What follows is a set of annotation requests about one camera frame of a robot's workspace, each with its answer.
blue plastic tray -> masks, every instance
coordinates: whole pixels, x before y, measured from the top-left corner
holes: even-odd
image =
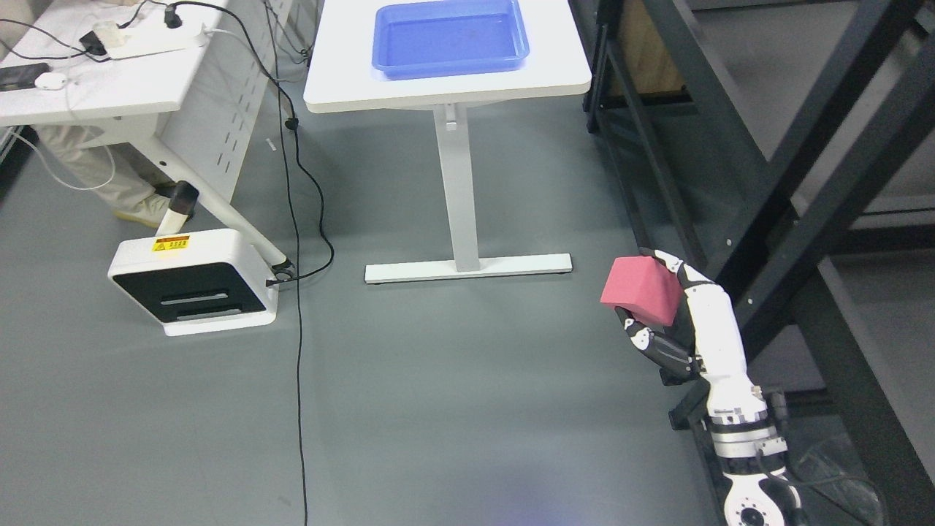
[[[508,71],[529,54],[517,0],[386,6],[373,36],[373,66],[393,80]]]

white mouse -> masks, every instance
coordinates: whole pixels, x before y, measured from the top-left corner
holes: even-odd
[[[68,82],[68,77],[62,73],[43,73],[36,78],[36,88],[40,90],[61,90]]]

white box device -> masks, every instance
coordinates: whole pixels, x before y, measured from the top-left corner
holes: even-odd
[[[168,336],[255,327],[276,319],[279,286],[256,249],[219,228],[120,243],[110,278]]]

shoe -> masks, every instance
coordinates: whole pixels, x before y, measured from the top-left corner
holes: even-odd
[[[114,215],[125,221],[136,221],[150,228],[158,228],[163,222],[165,211],[169,209],[168,197],[153,194],[138,202],[128,211],[115,210]]]

white desk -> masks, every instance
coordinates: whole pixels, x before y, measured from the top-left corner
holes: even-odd
[[[271,44],[261,2],[208,0],[236,12],[267,67]],[[272,0],[281,17],[291,0]],[[98,21],[122,23],[137,6],[118,7],[94,0],[55,0],[35,22],[61,40],[78,39]],[[137,25],[163,24],[162,6],[147,4]],[[216,9],[181,6],[184,24],[203,23],[240,35],[239,26]],[[26,56],[64,56],[73,51],[35,30],[15,50]],[[0,66],[28,62],[12,54]],[[250,54],[228,35],[214,35],[208,46],[97,64],[85,57],[49,61],[69,82],[60,91],[37,89],[0,93],[0,126],[83,124],[103,130],[85,147],[129,142],[175,181],[200,191],[199,201],[225,225],[243,233],[270,266],[286,256],[230,205],[246,153],[266,78]]]
[[[387,80],[370,63],[377,9],[416,0],[324,4],[305,102],[310,111],[431,109],[439,144],[453,260],[368,265],[367,283],[571,271],[569,254],[479,257],[467,108],[486,102],[587,91],[591,70],[567,0],[520,0],[529,56],[514,71]]]

